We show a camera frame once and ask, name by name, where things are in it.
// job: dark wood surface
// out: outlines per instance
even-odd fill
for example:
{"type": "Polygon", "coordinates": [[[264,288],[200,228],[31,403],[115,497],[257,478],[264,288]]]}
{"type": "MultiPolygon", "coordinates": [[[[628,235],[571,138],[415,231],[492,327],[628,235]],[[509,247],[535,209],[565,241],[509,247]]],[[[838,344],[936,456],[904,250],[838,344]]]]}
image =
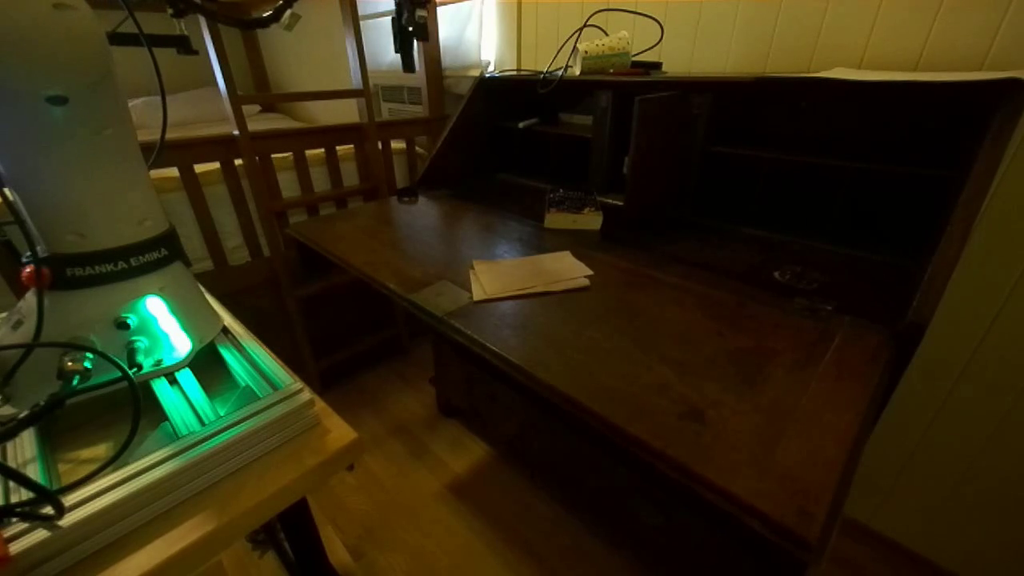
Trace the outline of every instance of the dark wood surface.
{"type": "Polygon", "coordinates": [[[519,384],[781,547],[812,557],[889,379],[892,337],[451,199],[291,228],[519,384]],[[467,303],[467,264],[571,250],[585,293],[467,303]]]}

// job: wooden floor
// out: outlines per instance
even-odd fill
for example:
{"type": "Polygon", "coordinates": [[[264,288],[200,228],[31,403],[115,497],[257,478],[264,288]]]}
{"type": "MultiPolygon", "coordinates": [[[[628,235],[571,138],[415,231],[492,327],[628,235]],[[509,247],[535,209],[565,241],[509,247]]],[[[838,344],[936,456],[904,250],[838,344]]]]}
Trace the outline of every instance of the wooden floor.
{"type": "MultiPolygon", "coordinates": [[[[378,360],[324,396],[360,432],[354,471],[312,492],[335,565],[357,576],[659,573],[637,539],[434,413],[429,346],[378,360]]],[[[931,573],[847,533],[819,576],[931,573]]]]}

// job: wooden table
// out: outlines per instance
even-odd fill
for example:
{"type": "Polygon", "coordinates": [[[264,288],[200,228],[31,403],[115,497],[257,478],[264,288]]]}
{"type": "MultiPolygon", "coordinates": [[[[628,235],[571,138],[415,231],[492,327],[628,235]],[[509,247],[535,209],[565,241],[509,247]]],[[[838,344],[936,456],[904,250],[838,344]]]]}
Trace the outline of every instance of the wooden table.
{"type": "Polygon", "coordinates": [[[353,448],[354,432],[312,399],[312,427],[81,561],[73,573],[195,573],[269,523],[291,533],[296,565],[310,568],[304,573],[328,573],[304,497],[349,467],[353,448]]]}
{"type": "Polygon", "coordinates": [[[637,492],[668,487],[652,509],[689,502],[673,539],[709,570],[801,573],[826,550],[885,391],[889,329],[454,199],[372,202],[291,235],[415,312],[439,333],[440,407],[545,473],[575,473],[601,507],[637,507],[620,489],[632,478],[652,479],[637,492]],[[469,260],[545,250],[571,250],[593,288],[467,300],[469,260]]]}

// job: paper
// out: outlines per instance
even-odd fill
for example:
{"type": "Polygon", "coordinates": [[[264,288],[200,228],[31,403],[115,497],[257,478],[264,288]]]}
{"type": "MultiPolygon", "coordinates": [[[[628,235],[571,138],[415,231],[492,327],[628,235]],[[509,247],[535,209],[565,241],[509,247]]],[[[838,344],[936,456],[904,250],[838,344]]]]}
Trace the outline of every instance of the paper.
{"type": "Polygon", "coordinates": [[[588,277],[595,271],[585,264],[578,264],[568,250],[514,260],[474,260],[469,293],[474,300],[571,293],[585,288],[588,277]]]}

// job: white machine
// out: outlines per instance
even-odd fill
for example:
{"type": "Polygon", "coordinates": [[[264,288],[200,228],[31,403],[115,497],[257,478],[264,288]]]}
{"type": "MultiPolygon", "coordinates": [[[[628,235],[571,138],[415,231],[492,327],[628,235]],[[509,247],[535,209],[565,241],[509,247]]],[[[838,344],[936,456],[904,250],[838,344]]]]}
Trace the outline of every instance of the white machine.
{"type": "MultiPolygon", "coordinates": [[[[175,16],[232,26],[264,26],[291,3],[166,0],[175,16]]],[[[182,265],[86,0],[0,0],[0,14],[0,185],[31,284],[0,325],[0,528],[27,550],[61,536],[38,536],[31,523],[82,526],[117,500],[81,489],[99,473],[70,473],[42,453],[82,456],[90,435],[117,429],[122,445],[99,441],[115,445],[109,462],[122,458],[99,483],[160,487],[139,478],[224,465],[230,453],[209,438],[250,427],[257,432],[235,438],[269,441],[259,435],[269,413],[304,399],[296,379],[182,265]]]]}

